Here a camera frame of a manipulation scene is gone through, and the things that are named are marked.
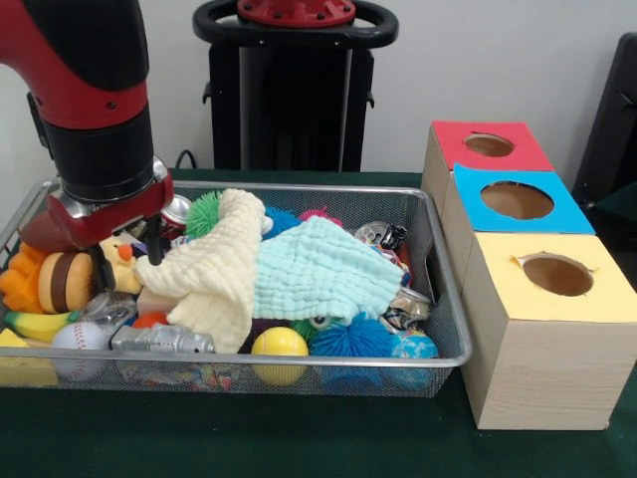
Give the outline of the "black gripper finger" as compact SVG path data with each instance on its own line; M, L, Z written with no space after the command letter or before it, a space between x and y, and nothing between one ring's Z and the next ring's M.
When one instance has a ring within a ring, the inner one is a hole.
M144 244L147 250L147 259L152 266L161 264L164 252L162 238L157 225L147 225L144 233Z
M100 245L89 248L89 255L93 263L93 277L95 289L100 292L110 292L115 288L115 278L111 264Z

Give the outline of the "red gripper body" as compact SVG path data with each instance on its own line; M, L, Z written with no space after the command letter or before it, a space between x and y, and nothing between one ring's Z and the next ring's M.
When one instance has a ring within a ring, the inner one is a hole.
M46 209L29 221L20 238L48 253L88 249L117 231L156 216L172 198L170 176L129 198L101 205L81 203L59 190L48 195Z

